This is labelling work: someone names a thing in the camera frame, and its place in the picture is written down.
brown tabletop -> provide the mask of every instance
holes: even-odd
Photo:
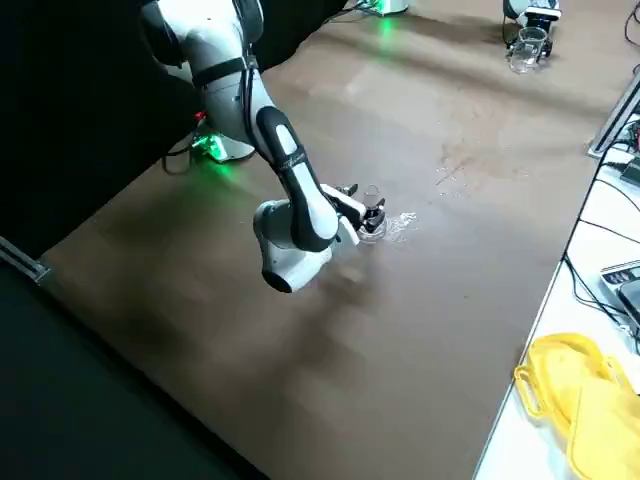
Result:
[[[259,158],[156,165],[47,255],[61,299],[274,479],[471,476],[631,78],[627,5],[564,1],[550,68],[517,76],[499,2],[436,4],[327,25],[265,74],[321,181],[388,199],[355,267],[262,281],[252,215],[283,193]]]

glass cup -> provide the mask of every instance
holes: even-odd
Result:
[[[367,207],[367,210],[377,207],[380,200],[382,200],[382,195],[380,195],[380,189],[377,186],[368,185],[367,188],[364,189],[362,194],[362,203]],[[364,243],[375,243],[384,237],[385,233],[387,233],[386,218],[373,232],[367,231],[364,226],[360,227],[360,230],[358,230],[358,237],[360,237],[360,240]]]
[[[380,200],[380,189],[375,185],[368,185],[362,194],[362,203],[367,208],[373,208]]]
[[[511,54],[511,70],[527,73],[535,70],[542,47],[547,41],[547,32],[538,27],[526,27],[518,32],[518,40]]]

dark floor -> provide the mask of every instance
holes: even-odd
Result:
[[[7,480],[266,478],[6,265],[0,318]]]

black cable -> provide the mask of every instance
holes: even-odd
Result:
[[[573,269],[569,266],[569,264],[567,263],[566,259],[564,259],[565,263],[567,264],[567,267],[569,267],[569,273],[571,274],[571,282],[572,282],[572,286],[573,286],[573,296],[575,297],[575,299],[581,303],[582,305],[589,307],[589,308],[593,308],[595,310],[599,310],[601,311],[600,307],[595,306],[597,305],[597,302],[594,300],[587,300],[586,298],[582,298],[579,294],[578,294],[578,285],[577,285],[577,280],[576,280],[576,272],[573,271]],[[613,310],[613,312],[615,312],[615,315],[624,315],[624,316],[628,316],[627,312],[625,312],[624,310],[621,310],[617,307],[614,307],[613,305],[609,305],[608,303],[603,303],[600,302],[605,308],[608,308],[610,310]]]
[[[609,233],[613,233],[614,235],[617,235],[620,238],[624,238],[625,240],[629,240],[630,242],[637,243],[638,245],[640,245],[640,240],[636,240],[635,238],[627,237],[626,235],[623,235],[620,232],[616,232],[615,230],[612,230],[612,229],[610,229],[608,227],[605,227],[603,225],[598,225],[597,223],[592,223],[592,222],[589,222],[587,220],[582,220],[581,218],[578,219],[578,221],[582,222],[582,223],[586,223],[587,225],[591,225],[592,227],[596,227],[596,228],[599,228],[601,230],[605,230],[605,231],[607,231]]]
[[[322,22],[322,24],[325,25],[325,24],[327,24],[329,22],[332,22],[336,18],[342,17],[343,15],[346,15],[346,14],[352,13],[352,12],[362,12],[362,13],[366,13],[366,14],[369,14],[369,15],[377,15],[378,12],[377,12],[377,10],[375,10],[375,7],[378,5],[379,1],[380,0],[376,0],[373,3],[369,3],[367,0],[360,0],[359,2],[357,2],[352,7],[343,8],[338,13],[335,13],[335,14],[331,15],[329,18],[325,19],[325,21]]]
[[[571,261],[571,258],[569,258],[569,254],[568,253],[565,253],[564,261],[567,264],[567,266],[569,267],[569,270],[571,270],[575,274],[576,278],[580,281],[580,283],[582,284],[583,288],[587,291],[589,296],[591,298],[593,298],[593,300],[598,305],[598,307],[600,307],[600,310],[602,310],[602,312],[606,313],[606,315],[609,317],[609,319],[613,323],[615,323],[617,326],[620,326],[620,322],[618,321],[618,319],[613,316],[613,314],[606,308],[605,304],[603,304],[598,299],[598,297],[595,296],[593,291],[589,288],[589,285],[587,285],[587,283],[582,279],[582,277],[580,276],[580,274],[576,270],[575,266],[573,265],[573,262]]]
[[[270,158],[260,149],[258,145],[258,141],[256,136],[253,134],[253,126],[251,122],[251,104],[253,102],[253,73],[254,69],[249,68],[248,70],[243,70],[240,75],[240,83],[241,83],[241,101],[242,101],[242,110],[244,112],[244,128],[247,133],[247,137],[249,137],[249,141],[255,148],[256,153],[260,155],[265,160],[269,161]]]
[[[502,16],[502,41],[504,42],[505,46],[508,47],[509,45],[511,45],[511,42],[507,40],[506,26],[507,26],[507,16],[503,15]]]
[[[640,24],[640,19],[638,18],[638,9],[640,9],[640,2],[636,3],[636,5],[633,7],[633,10],[631,11],[629,16],[627,17],[627,20],[624,22],[624,38],[631,45],[634,45],[634,46],[640,48],[640,44],[634,42],[629,37],[629,23],[631,23],[631,19],[633,18],[636,23]]]
[[[594,180],[594,182],[600,182],[600,183],[604,183],[605,185],[607,185],[610,188],[613,188],[616,192],[618,192],[620,195],[622,195],[624,198],[626,198],[629,203],[631,205],[633,205],[633,208],[635,208],[638,213],[640,213],[640,207],[638,206],[638,204],[636,202],[633,201],[633,199],[627,195],[626,193],[624,193],[622,190],[620,190],[618,187],[616,187],[614,184],[607,182],[606,180],[602,180],[601,178],[596,178]]]

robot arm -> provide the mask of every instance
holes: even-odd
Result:
[[[142,15],[147,38],[151,31],[165,40],[165,54],[154,48],[156,58],[188,62],[215,130],[255,148],[278,176],[288,201],[261,205],[254,232],[265,280],[283,292],[298,290],[337,244],[358,243],[366,209],[334,189],[327,193],[291,123],[273,105],[248,48],[262,32],[259,1],[159,0],[145,5]]]

